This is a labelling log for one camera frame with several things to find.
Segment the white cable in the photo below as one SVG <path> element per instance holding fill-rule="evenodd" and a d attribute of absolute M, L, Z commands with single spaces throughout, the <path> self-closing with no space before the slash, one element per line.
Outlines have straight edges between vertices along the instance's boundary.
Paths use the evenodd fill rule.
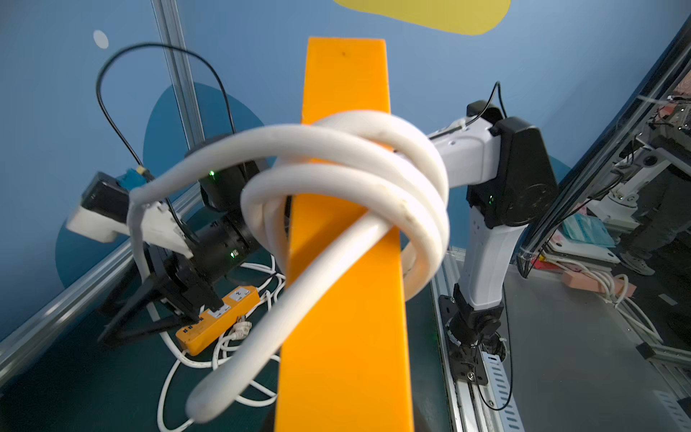
<path fill-rule="evenodd" d="M 562 263 L 572 264 L 579 267 L 581 273 L 585 274 L 591 279 L 594 279 L 603 287 L 605 292 L 600 297 L 605 303 L 610 303 L 614 305 L 614 308 L 634 326 L 640 328 L 642 331 L 646 332 L 647 334 L 655 338 L 657 341 L 663 341 L 662 337 L 660 336 L 660 333 L 658 333 L 657 329 L 650 321 L 650 318 L 648 318 L 648 316 L 645 313 L 643 313 L 643 311 L 638 307 L 638 305 L 634 303 L 633 300 L 626 297 L 626 294 L 629 290 L 629 277 L 627 275 L 618 274 L 613 278 L 611 274 L 609 274 L 608 272 L 603 272 L 600 270 L 590 270 L 588 267 L 585 266 L 584 263 L 571 259 L 546 259 L 545 261 L 569 271 L 571 271 L 571 269 L 564 266 Z M 616 284 L 614 282 L 614 279 L 622 279 L 624 282 L 619 296 L 616 296 Z M 626 313 L 624 310 L 618 307 L 619 304 L 624 300 L 626 300 L 626 302 L 628 302 L 643 317 L 643 319 L 647 323 L 647 326 L 641 323 L 637 318 L 631 316 L 630 314 Z"/>
<path fill-rule="evenodd" d="M 257 303 L 246 315 L 245 318 L 247 318 L 249 315 L 251 315 L 259 305 L 264 304 L 267 302 L 267 300 L 270 302 L 271 297 L 273 296 L 274 299 L 276 298 L 276 295 L 278 294 L 278 289 L 282 288 L 285 285 L 285 276 L 283 276 L 281 273 L 276 272 L 276 261 L 274 260 L 274 257 L 271 257 L 272 265 L 271 268 L 263 265 L 263 264 L 255 264 L 255 263 L 243 263 L 241 267 L 253 269 L 253 270 L 258 270 L 260 272 L 268 273 L 271 274 L 271 276 L 264 282 L 263 286 L 268 285 L 269 282 L 271 282 L 271 279 L 273 276 L 276 276 L 278 279 L 278 286 L 274 290 L 274 294 L 272 294 L 269 291 L 266 291 L 265 294 L 262 296 L 262 299 L 259 303 Z M 156 315 L 158 315 L 158 312 L 155 311 L 155 307 L 153 306 L 152 303 L 150 303 L 151 307 L 153 308 L 154 312 Z M 171 352 L 176 356 L 176 361 L 173 364 L 173 367 L 171 367 L 171 370 L 168 372 L 168 376 L 166 377 L 165 382 L 163 383 L 163 387 L 161 388 L 161 394 L 158 398 L 158 407 L 156 410 L 156 422 L 158 424 L 158 430 L 160 432 L 182 432 L 183 430 L 187 429 L 187 427 L 190 424 L 194 423 L 194 420 L 188 419 L 185 423 L 181 424 L 175 429 L 168 429 L 163 421 L 163 408 L 165 405 L 165 400 L 166 400 L 166 394 L 168 393 L 168 388 L 170 387 L 171 380 L 173 379 L 173 376 L 175 375 L 175 372 L 177 371 L 179 365 L 182 363 L 182 360 L 180 358 L 183 358 L 187 360 L 188 362 L 191 363 L 190 367 L 193 368 L 213 368 L 214 370 L 220 365 L 225 363 L 228 358 L 227 358 L 227 352 L 232 352 L 240 348 L 239 346 L 228 346 L 227 343 L 230 341 L 230 337 L 226 337 L 225 333 L 221 335 L 221 337 L 218 338 L 218 343 L 216 344 L 216 347 L 220 347 L 221 350 L 223 350 L 223 359 L 218 359 L 218 350 L 214 351 L 214 357 L 213 359 L 216 360 L 215 364 L 214 361 L 193 361 L 189 360 L 185 357 L 187 354 L 187 351 L 182 351 L 178 350 L 178 347 L 173 344 L 173 348 L 171 349 Z M 277 362 L 281 361 L 281 358 L 278 355 L 272 355 L 271 359 Z M 236 398 L 237 402 L 240 402 L 241 404 L 251 406 L 251 407 L 262 407 L 262 406 L 269 406 L 273 404 L 276 401 L 276 393 L 263 385 L 259 384 L 258 382 L 252 380 L 250 382 L 250 385 L 252 385 L 254 388 L 257 390 L 261 391 L 264 393 L 266 396 L 269 396 L 269 399 L 266 400 L 251 400 L 247 399 L 246 397 L 243 396 L 238 396 Z"/>
<path fill-rule="evenodd" d="M 163 422 L 163 405 L 166 402 L 166 394 L 168 393 L 168 387 L 171 384 L 171 379 L 173 379 L 173 375 L 175 375 L 175 371 L 178 369 L 178 366 L 180 365 L 180 360 L 175 360 L 175 363 L 173 364 L 173 367 L 171 368 L 170 372 L 168 372 L 168 376 L 166 377 L 165 382 L 163 383 L 163 389 L 161 389 L 161 396 L 158 397 L 158 409 L 156 410 L 156 423 L 158 423 L 158 430 L 160 432 L 182 432 L 183 430 L 187 429 L 190 424 L 194 423 L 194 420 L 188 419 L 185 423 L 181 424 L 180 426 L 176 427 L 175 429 L 168 429 Z"/>
<path fill-rule="evenodd" d="M 405 158 L 377 143 L 392 147 Z M 243 349 L 197 385 L 186 407 L 197 422 L 215 418 L 240 395 L 317 301 L 393 225 L 410 239 L 401 254 L 406 299 L 427 284 L 448 245 L 448 178 L 437 149 L 405 120 L 377 111 L 351 111 L 313 126 L 267 126 L 237 133 L 196 151 L 159 178 L 131 191 L 127 225 L 142 279 L 149 276 L 141 231 L 147 205 L 210 170 L 267 156 L 278 156 L 276 164 L 247 183 L 240 203 L 248 228 L 276 257 L 279 267 L 285 268 L 287 258 L 286 196 L 334 196 L 370 211 L 293 282 L 243 342 Z M 313 158 L 333 163 L 307 163 Z"/>

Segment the power strip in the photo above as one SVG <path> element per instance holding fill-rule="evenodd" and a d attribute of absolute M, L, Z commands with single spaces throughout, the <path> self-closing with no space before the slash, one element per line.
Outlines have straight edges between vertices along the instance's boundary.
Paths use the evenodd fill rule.
<path fill-rule="evenodd" d="M 199 315 L 199 322 L 183 327 L 176 337 L 183 349 L 194 356 L 217 340 L 231 328 L 238 318 L 247 314 L 259 303 L 259 293 L 253 286 L 240 286 L 223 297 L 225 305 L 215 312 L 206 309 Z"/>

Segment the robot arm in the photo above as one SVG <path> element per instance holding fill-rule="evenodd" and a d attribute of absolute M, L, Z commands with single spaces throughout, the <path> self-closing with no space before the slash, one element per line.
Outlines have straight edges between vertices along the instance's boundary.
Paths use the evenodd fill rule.
<path fill-rule="evenodd" d="M 468 106 L 474 115 L 479 101 Z M 540 218 L 558 188 L 540 131 L 494 107 L 468 127 L 433 142 L 451 186 L 468 185 L 470 243 L 453 298 L 439 299 L 451 371 L 456 379 L 486 384 L 482 359 L 471 349 L 500 325 L 502 286 L 525 227 Z"/>

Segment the person's leg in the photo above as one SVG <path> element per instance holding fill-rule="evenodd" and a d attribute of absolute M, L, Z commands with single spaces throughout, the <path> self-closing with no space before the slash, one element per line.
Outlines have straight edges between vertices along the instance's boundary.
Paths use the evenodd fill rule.
<path fill-rule="evenodd" d="M 676 235 L 691 225 L 691 182 L 671 176 L 662 203 L 652 222 L 631 242 L 622 254 L 622 262 L 641 274 L 653 274 L 645 263 L 654 250 L 671 243 Z"/>
<path fill-rule="evenodd" d="M 668 170 L 662 171 L 638 191 L 638 200 L 636 201 L 638 210 L 634 213 L 634 219 L 640 220 L 640 217 L 650 213 L 651 210 L 662 203 L 665 190 L 667 190 L 672 177 L 672 173 Z"/>

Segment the orange beam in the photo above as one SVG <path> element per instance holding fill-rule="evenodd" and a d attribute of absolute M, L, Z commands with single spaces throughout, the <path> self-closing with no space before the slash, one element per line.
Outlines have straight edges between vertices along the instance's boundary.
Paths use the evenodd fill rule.
<path fill-rule="evenodd" d="M 353 109 L 390 112 L 385 42 L 311 38 L 303 123 Z M 289 286 L 365 209 L 305 194 L 291 211 Z M 413 430 L 400 249 L 394 228 L 283 344 L 276 431 Z"/>

